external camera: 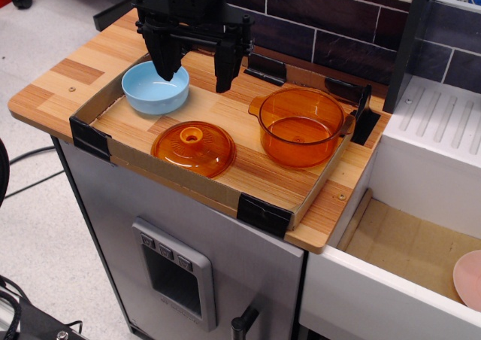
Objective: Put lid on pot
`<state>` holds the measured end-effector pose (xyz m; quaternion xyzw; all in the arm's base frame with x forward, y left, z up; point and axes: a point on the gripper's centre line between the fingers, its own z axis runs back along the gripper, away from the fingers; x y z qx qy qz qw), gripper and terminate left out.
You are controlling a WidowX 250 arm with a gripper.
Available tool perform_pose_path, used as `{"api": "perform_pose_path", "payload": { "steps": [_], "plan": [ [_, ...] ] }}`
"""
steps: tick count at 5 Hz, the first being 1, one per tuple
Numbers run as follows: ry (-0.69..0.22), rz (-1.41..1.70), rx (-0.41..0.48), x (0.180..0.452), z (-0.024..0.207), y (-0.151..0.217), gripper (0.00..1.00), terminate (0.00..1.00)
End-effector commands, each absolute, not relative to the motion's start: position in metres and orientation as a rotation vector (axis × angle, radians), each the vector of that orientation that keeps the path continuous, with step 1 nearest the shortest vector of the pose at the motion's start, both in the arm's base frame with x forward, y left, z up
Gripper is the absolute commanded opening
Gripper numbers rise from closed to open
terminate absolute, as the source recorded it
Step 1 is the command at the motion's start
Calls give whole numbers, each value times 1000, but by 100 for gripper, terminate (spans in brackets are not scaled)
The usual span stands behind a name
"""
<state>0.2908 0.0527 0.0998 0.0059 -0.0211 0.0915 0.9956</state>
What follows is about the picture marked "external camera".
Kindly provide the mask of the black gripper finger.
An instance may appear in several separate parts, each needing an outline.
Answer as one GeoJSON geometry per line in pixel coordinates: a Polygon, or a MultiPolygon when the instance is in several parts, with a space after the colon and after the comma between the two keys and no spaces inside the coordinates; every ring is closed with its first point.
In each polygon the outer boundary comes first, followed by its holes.
{"type": "Polygon", "coordinates": [[[170,81],[181,66],[180,43],[162,27],[143,24],[143,37],[157,74],[170,81]]]}
{"type": "Polygon", "coordinates": [[[242,57],[242,49],[234,41],[223,40],[216,46],[214,67],[217,93],[231,89],[232,81],[238,76],[242,57]]]}

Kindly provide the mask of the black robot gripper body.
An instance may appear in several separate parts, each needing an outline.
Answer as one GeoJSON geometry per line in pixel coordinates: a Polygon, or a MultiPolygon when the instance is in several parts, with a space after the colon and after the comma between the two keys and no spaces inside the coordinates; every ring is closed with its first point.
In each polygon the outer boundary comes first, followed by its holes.
{"type": "Polygon", "coordinates": [[[254,19],[226,0],[134,0],[132,5],[138,12],[136,26],[142,37],[145,23],[165,28],[180,43],[181,56],[197,47],[215,52],[223,40],[234,41],[243,56],[253,49],[254,19]]]}

